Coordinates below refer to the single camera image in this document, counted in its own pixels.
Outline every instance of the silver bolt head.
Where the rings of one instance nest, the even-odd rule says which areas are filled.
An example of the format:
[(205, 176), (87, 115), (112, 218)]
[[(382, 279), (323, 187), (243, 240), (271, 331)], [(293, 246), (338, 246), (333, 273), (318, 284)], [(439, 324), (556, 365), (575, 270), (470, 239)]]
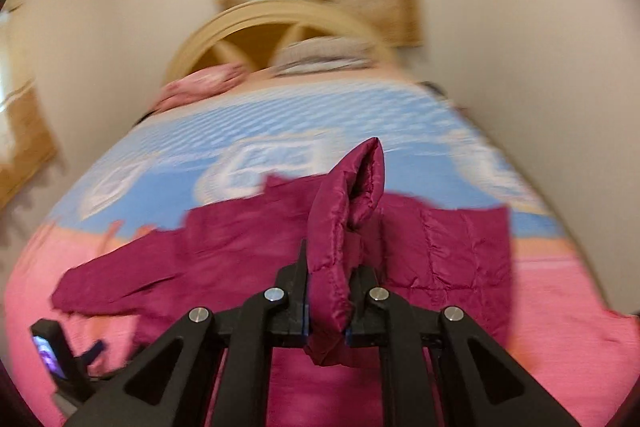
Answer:
[(386, 301), (389, 298), (389, 291), (380, 286), (376, 286), (369, 290), (369, 297), (374, 301)]
[(209, 310), (206, 308), (194, 308), (189, 312), (189, 318), (193, 322), (202, 322), (209, 317)]
[(264, 298), (271, 302), (279, 301), (283, 297), (284, 290), (281, 288), (274, 287), (264, 291)]
[(461, 321), (465, 316), (465, 312), (463, 312), (457, 306), (449, 306), (444, 310), (444, 316), (447, 317), (452, 322)]

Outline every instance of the quilted fabric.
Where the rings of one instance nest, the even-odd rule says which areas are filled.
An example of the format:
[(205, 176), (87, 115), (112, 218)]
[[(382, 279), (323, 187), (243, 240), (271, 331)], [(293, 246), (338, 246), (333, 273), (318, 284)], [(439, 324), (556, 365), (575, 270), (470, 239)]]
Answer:
[(352, 312), (349, 280), (360, 264), (414, 305), (464, 308), (504, 344), (511, 313), (507, 208), (441, 210), (383, 194), (383, 187), (377, 138), (345, 156), (319, 187), (307, 228), (313, 334), (306, 352), (319, 365), (369, 365), (342, 336)]

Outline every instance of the pillow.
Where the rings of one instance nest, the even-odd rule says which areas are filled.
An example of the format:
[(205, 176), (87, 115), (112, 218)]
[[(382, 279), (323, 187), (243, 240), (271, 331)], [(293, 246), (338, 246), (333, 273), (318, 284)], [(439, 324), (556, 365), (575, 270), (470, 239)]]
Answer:
[(310, 58), (276, 70), (275, 76), (322, 73), (324, 71), (363, 70), (372, 67), (372, 65), (373, 60), (370, 58), (335, 58), (332, 60)]
[(363, 39), (350, 37), (314, 37), (290, 44), (276, 53), (272, 66), (281, 70), (310, 59), (369, 58), (372, 45)]

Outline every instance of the window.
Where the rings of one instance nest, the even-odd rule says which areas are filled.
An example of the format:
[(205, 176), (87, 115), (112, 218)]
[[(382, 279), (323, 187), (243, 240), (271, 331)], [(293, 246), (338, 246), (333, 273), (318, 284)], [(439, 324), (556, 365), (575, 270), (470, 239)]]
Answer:
[(4, 110), (4, 97), (9, 93), (9, 12), (0, 10), (0, 112)]

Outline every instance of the wooden headboard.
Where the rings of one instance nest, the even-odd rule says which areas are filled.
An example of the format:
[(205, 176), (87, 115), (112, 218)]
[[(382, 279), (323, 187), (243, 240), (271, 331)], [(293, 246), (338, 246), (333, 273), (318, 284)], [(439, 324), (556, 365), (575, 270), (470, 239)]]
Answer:
[(193, 33), (174, 55), (164, 82), (226, 62), (243, 62), (250, 71), (262, 70), (269, 67), (276, 51), (321, 36), (365, 39), (372, 44), (372, 58), (396, 61), (396, 54), (375, 29), (332, 4), (253, 1), (222, 12)]

